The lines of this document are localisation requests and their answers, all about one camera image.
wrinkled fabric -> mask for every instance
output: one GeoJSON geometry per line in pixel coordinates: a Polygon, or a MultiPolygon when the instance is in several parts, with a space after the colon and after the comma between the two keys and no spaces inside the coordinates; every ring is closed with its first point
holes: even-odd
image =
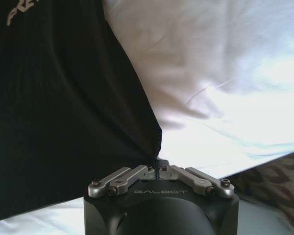
{"type": "Polygon", "coordinates": [[[223,177],[294,152],[294,0],[107,0],[105,14],[161,158],[223,177]]]}
{"type": "Polygon", "coordinates": [[[160,144],[100,1],[0,1],[0,219],[153,165],[160,144]]]}

white pillow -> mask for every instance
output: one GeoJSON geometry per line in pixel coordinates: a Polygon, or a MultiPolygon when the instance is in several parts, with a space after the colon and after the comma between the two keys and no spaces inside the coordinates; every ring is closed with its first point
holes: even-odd
{"type": "Polygon", "coordinates": [[[294,0],[106,0],[163,130],[222,177],[294,152],[294,0]]]}

screw head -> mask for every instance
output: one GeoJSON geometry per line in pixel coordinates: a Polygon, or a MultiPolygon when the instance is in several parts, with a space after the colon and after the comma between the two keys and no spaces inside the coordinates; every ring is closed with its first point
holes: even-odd
{"type": "Polygon", "coordinates": [[[163,165],[163,166],[161,167],[161,169],[162,169],[162,171],[167,171],[168,166],[167,166],[167,165],[163,165]]]}
{"type": "Polygon", "coordinates": [[[117,189],[115,187],[110,187],[110,188],[108,188],[108,194],[110,196],[117,196],[118,191],[117,191],[117,189]]]}
{"type": "Polygon", "coordinates": [[[228,180],[228,179],[222,179],[222,180],[220,180],[220,182],[221,182],[221,186],[222,187],[225,187],[225,188],[230,187],[230,184],[231,184],[231,181],[230,180],[228,180]]]}

black fabric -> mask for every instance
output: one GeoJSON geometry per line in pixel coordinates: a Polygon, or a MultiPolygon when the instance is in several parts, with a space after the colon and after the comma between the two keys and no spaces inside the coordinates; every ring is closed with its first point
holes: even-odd
{"type": "Polygon", "coordinates": [[[0,219],[152,165],[161,144],[101,2],[24,1],[7,25],[19,2],[0,1],[0,219]]]}

silver metal bracket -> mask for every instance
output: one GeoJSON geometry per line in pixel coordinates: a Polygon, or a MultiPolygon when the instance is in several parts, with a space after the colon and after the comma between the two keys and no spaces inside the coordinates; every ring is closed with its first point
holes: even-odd
{"type": "Polygon", "coordinates": [[[206,196],[214,192],[214,187],[209,180],[205,180],[195,175],[192,175],[186,170],[181,169],[175,165],[170,165],[168,167],[160,169],[159,175],[160,178],[164,180],[178,179],[191,187],[193,191],[199,195],[206,196]]]}
{"type": "MultiPolygon", "coordinates": [[[[162,166],[159,170],[159,178],[162,180],[180,180],[199,195],[211,195],[216,192],[219,197],[232,198],[234,186],[227,179],[215,179],[193,167],[186,169],[175,165],[162,166]]],[[[107,177],[92,181],[88,185],[88,195],[93,198],[103,197],[106,193],[111,196],[118,196],[127,193],[138,180],[155,179],[155,170],[145,165],[139,165],[135,169],[122,167],[107,177]]]]}
{"type": "Polygon", "coordinates": [[[128,188],[138,180],[150,180],[155,177],[155,170],[148,168],[145,165],[139,165],[135,169],[131,170],[122,177],[113,180],[110,183],[108,194],[112,196],[118,196],[127,193],[128,188]]]}
{"type": "Polygon", "coordinates": [[[216,193],[219,197],[223,198],[232,198],[234,195],[234,186],[231,184],[231,182],[227,179],[218,180],[214,177],[211,177],[210,175],[207,175],[193,167],[188,167],[185,169],[187,172],[191,173],[192,175],[195,175],[197,177],[200,177],[202,179],[209,180],[212,185],[214,186],[216,193]]]}
{"type": "Polygon", "coordinates": [[[93,198],[104,196],[110,186],[110,182],[113,181],[114,179],[117,179],[125,175],[130,170],[131,168],[129,167],[122,167],[121,169],[113,172],[107,177],[104,177],[100,181],[92,181],[92,183],[88,185],[88,196],[93,198]]]}
{"type": "Polygon", "coordinates": [[[199,195],[211,195],[214,192],[219,197],[232,198],[234,186],[227,179],[215,179],[193,167],[185,170],[175,165],[164,166],[159,170],[160,179],[178,179],[191,187],[199,195]]]}

